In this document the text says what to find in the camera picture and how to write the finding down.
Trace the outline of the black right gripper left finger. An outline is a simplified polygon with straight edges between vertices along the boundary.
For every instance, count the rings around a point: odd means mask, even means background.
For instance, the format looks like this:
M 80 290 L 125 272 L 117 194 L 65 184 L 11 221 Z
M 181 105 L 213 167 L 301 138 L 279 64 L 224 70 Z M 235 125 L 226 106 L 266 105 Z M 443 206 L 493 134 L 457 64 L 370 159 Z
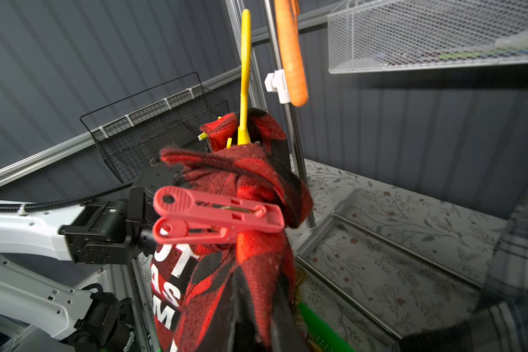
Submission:
M 246 350 L 246 300 L 229 281 L 197 351 Z

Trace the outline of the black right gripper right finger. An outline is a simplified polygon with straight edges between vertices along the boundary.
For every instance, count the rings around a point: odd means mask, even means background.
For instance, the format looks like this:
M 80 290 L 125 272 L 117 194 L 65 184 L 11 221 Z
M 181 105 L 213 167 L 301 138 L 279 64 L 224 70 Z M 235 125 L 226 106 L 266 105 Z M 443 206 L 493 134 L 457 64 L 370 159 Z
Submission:
M 290 305 L 280 283 L 277 283 L 277 288 L 274 292 L 270 330 L 272 351 L 309 351 L 305 338 L 294 323 Z

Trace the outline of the red black plaid shirt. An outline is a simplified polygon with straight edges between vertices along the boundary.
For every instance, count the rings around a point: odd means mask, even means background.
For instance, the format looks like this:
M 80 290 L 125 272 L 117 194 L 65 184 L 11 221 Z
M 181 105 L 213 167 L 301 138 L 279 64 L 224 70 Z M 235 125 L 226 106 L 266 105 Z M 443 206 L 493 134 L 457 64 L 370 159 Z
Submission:
M 308 187 L 291 171 L 287 136 L 266 111 L 250 108 L 260 136 L 236 140 L 237 114 L 202 126 L 209 150 L 166 148 L 162 161 L 182 167 L 177 185 L 212 194 L 266 202 L 281 208 L 285 223 L 299 227 L 312 210 Z M 150 266 L 153 316 L 163 351 L 197 351 L 224 288 L 234 281 L 246 300 L 246 350 L 271 350 L 271 314 L 280 283 L 294 312 L 296 267 L 285 232 L 250 231 L 235 244 L 160 245 Z

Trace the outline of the red clothespin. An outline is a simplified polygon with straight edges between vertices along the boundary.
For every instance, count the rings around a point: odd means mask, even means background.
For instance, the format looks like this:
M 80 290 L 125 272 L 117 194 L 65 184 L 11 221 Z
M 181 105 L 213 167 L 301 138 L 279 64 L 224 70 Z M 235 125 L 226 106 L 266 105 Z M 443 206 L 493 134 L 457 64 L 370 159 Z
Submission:
M 240 233 L 278 233 L 285 228 L 277 205 L 210 194 L 177 186 L 159 189 L 153 226 L 159 244 L 232 244 Z

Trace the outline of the yellow plastic hanger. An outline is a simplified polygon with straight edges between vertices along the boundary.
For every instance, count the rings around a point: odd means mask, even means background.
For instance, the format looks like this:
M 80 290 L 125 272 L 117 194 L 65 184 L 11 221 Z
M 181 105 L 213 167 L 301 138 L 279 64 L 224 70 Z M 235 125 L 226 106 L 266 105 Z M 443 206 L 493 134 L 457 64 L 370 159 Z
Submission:
M 248 9 L 241 15 L 241 93 L 240 111 L 237 114 L 237 142 L 236 145 L 249 145 L 258 142 L 260 137 L 252 124 L 251 110 L 249 109 L 249 81 L 251 76 L 252 55 L 252 15 Z

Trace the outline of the orange plastic hanger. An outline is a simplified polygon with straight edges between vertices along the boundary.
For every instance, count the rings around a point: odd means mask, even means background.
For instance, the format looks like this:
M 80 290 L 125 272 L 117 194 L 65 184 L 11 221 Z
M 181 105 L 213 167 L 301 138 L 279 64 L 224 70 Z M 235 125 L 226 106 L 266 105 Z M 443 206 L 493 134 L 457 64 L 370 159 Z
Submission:
M 308 102 L 309 95 L 299 43 L 299 2 L 278 0 L 274 2 L 274 8 L 277 39 L 287 90 L 291 103 L 301 107 Z

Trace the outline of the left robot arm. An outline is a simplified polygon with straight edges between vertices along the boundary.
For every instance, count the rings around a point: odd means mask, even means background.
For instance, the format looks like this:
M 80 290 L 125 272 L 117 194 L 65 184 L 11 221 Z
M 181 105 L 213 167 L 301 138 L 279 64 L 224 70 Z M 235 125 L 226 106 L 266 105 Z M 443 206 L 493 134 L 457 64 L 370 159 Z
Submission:
M 56 202 L 0 201 L 0 316 L 29 324 L 76 351 L 139 351 L 146 345 L 142 296 L 125 298 L 99 282 L 77 288 L 10 260 L 37 255 L 59 262 L 133 269 L 152 255 L 155 193 L 179 169 L 158 165 L 126 183 L 127 199 L 107 191 Z

